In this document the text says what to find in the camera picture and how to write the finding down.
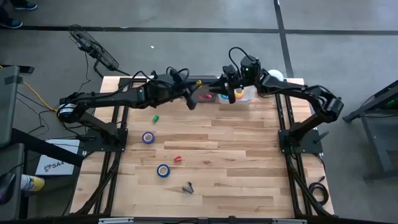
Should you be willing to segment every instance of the wooden table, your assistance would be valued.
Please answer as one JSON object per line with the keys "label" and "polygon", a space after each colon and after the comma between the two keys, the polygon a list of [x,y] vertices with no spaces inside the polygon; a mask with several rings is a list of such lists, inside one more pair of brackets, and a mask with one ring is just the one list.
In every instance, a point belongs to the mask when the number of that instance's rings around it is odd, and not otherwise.
{"label": "wooden table", "polygon": [[[119,77],[104,77],[101,92],[116,90],[118,82]],[[292,107],[296,121],[311,115],[305,100],[292,98]],[[112,113],[113,108],[98,108],[95,116],[110,122]],[[160,119],[152,124],[156,114]],[[157,109],[129,110],[127,123],[129,137],[121,157],[112,216],[294,216],[285,158],[277,138],[275,97],[255,98],[249,105],[199,103],[193,111],[184,101],[174,101]],[[155,134],[155,143],[141,141],[146,131]],[[174,163],[176,156],[183,161]],[[97,187],[103,157],[103,152],[96,152],[84,160],[71,212],[81,208]],[[319,158],[311,154],[302,157],[308,184],[325,175]],[[157,176],[159,164],[170,166],[168,178]],[[193,184],[192,195],[181,189],[188,181]],[[297,192],[304,211],[302,192]],[[325,208],[333,213],[330,199]]]}

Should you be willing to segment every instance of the orange object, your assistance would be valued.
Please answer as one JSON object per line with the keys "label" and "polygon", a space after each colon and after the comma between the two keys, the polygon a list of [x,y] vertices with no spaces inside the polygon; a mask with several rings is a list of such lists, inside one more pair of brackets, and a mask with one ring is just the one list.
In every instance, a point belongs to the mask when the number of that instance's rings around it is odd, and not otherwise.
{"label": "orange object", "polygon": [[174,162],[181,162],[181,161],[182,161],[181,156],[177,156],[176,158],[174,158]]}

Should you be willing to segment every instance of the small red toy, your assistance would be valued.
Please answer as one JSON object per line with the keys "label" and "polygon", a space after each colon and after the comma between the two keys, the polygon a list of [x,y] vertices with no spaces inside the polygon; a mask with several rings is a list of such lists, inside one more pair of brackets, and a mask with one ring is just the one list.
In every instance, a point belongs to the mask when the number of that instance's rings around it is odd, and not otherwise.
{"label": "small red toy", "polygon": [[174,158],[174,162],[181,162],[182,158],[181,156],[177,156],[176,158]]}

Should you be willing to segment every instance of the person's shoe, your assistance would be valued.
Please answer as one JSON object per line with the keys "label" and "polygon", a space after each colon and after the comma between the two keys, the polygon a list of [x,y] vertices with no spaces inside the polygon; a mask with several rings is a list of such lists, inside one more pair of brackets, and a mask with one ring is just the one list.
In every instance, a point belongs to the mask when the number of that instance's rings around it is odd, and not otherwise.
{"label": "person's shoe", "polygon": [[37,5],[32,2],[25,1],[20,5],[15,5],[14,9],[15,10],[34,10],[34,9],[37,9]]}
{"label": "person's shoe", "polygon": [[1,21],[0,22],[0,26],[4,26],[10,29],[18,29],[20,28],[22,25],[24,25],[21,21],[18,21],[16,19],[8,19],[6,21]]}

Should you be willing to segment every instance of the gray floor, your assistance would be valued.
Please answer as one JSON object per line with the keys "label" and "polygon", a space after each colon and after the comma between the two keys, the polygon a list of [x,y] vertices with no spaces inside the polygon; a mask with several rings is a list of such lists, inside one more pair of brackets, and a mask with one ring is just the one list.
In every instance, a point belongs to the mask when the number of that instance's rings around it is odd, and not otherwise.
{"label": "gray floor", "polygon": [[[398,2],[393,0],[279,0],[286,29],[397,30]],[[37,0],[34,12],[10,13],[28,25],[117,27],[195,27],[276,29],[272,0]],[[235,45],[260,57],[266,69],[285,73],[278,34],[92,32],[129,73],[163,72],[172,65],[188,67],[193,75],[221,73],[229,64],[228,49]],[[295,77],[320,84],[343,97],[342,116],[356,109],[369,96],[397,79],[398,36],[288,35]],[[101,79],[92,69],[83,89],[98,91]],[[24,77],[51,105],[77,91],[85,80],[84,53],[69,39],[68,32],[0,30],[0,63],[31,65]],[[25,86],[19,91],[34,95]],[[36,111],[43,109],[26,101]],[[379,164],[359,120],[345,124],[341,118],[321,125],[330,134],[323,140],[326,174],[337,215],[345,218],[398,221],[398,180],[365,183],[364,174],[377,172]],[[18,103],[15,127],[30,131],[37,116]],[[63,130],[54,114],[44,114],[50,131],[42,139],[72,135]],[[44,132],[41,129],[33,135]],[[57,195],[56,202],[49,201]],[[46,192],[32,200],[31,216],[60,215],[70,189]]]}

